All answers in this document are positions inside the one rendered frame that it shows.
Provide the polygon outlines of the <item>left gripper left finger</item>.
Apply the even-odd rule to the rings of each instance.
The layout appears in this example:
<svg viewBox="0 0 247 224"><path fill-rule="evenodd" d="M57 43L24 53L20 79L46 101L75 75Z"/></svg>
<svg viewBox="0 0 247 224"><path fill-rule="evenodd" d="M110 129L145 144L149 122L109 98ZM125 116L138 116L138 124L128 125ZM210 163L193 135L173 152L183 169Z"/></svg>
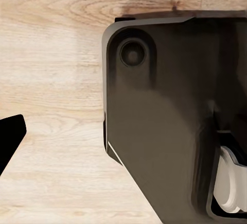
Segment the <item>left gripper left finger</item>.
<svg viewBox="0 0 247 224"><path fill-rule="evenodd" d="M0 119L0 176L27 133L22 114Z"/></svg>

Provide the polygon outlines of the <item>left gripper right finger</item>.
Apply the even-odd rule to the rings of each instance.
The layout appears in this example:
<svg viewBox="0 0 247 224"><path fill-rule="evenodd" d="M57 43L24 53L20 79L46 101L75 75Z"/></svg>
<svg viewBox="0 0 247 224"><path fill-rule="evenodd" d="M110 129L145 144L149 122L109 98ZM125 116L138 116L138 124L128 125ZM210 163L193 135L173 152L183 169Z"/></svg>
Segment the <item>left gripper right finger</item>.
<svg viewBox="0 0 247 224"><path fill-rule="evenodd" d="M235 114L231 133L247 155L247 116Z"/></svg>

